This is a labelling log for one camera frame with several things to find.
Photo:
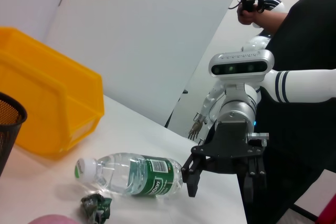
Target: black shirt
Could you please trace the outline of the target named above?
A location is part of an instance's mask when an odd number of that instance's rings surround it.
[[[278,71],[336,69],[335,46],[336,0],[300,0],[267,49]],[[336,100],[276,103],[261,92],[255,132],[270,134],[264,151],[267,191],[244,207],[248,223],[271,224],[336,160]]]

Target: yellow plastic bin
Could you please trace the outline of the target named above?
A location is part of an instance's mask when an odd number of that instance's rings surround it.
[[[0,28],[0,92],[27,110],[16,144],[67,151],[104,115],[101,76],[13,28]]]

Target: white bottle cap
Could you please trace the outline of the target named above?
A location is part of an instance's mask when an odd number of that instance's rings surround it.
[[[94,158],[80,158],[76,162],[75,178],[81,183],[92,183],[97,172]]]

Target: robot camera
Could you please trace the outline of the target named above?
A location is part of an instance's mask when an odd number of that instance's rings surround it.
[[[209,63],[209,73],[227,82],[262,81],[274,66],[268,50],[230,52],[215,55]]]

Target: mesh wastebasket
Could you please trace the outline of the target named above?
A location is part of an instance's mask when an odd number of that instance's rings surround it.
[[[26,119],[25,108],[13,98],[0,93],[0,176]]]

